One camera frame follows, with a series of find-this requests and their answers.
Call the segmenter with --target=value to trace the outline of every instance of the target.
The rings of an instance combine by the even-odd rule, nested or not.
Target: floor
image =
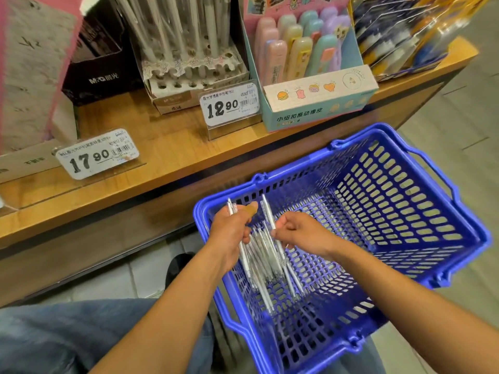
[[[461,198],[499,239],[499,0],[474,18],[464,36],[480,50],[453,81],[421,108],[399,133],[424,152],[459,187]],[[70,302],[98,298],[158,297],[172,257],[202,246],[198,233],[158,243],[118,267],[43,300]],[[499,328],[499,247],[461,270],[452,286],[438,290]],[[373,334],[388,374],[431,374],[391,324]],[[251,362],[239,372],[254,372]]]

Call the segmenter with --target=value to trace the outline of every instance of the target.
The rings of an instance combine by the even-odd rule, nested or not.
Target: person's left arm
[[[236,264],[239,242],[249,242],[246,224],[251,216],[240,208],[229,216],[226,206],[215,215],[206,245],[139,323],[98,362],[92,374],[185,372],[215,289]]]

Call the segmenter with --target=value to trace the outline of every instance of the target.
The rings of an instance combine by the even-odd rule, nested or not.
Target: jeans
[[[85,373],[146,314],[155,299],[95,300],[0,310],[0,373]],[[207,374],[214,345],[206,318],[188,374]],[[371,339],[358,355],[346,354],[324,373],[384,374]]]

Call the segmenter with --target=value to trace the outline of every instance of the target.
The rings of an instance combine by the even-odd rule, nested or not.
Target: person's left hand
[[[251,206],[258,209],[258,202]],[[239,242],[250,242],[250,228],[246,226],[251,222],[251,215],[245,207],[238,205],[238,212],[230,215],[228,207],[224,206],[215,214],[209,229],[209,238],[206,243],[214,252],[220,254],[222,260],[222,274],[226,274],[237,263],[239,258]]]

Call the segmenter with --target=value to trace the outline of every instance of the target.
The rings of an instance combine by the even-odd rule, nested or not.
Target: wooden counter
[[[0,277],[18,278],[17,267],[29,261],[37,280],[0,294],[0,305],[191,223],[199,198],[247,181],[255,172],[278,168],[376,121],[398,127],[477,54],[458,38],[436,69],[382,83],[362,112],[274,133],[259,123],[211,142],[199,107],[160,116],[144,91],[80,108],[82,138],[123,127],[140,157],[114,173],[79,182],[59,167],[0,184],[6,203],[19,208],[0,217],[0,248],[5,248],[0,249]],[[89,215],[98,217],[84,218]],[[76,221],[72,228],[61,229],[71,221]],[[110,238],[107,228],[122,232]],[[100,254],[95,241],[116,249]],[[64,273],[43,273],[41,262],[59,263]]]

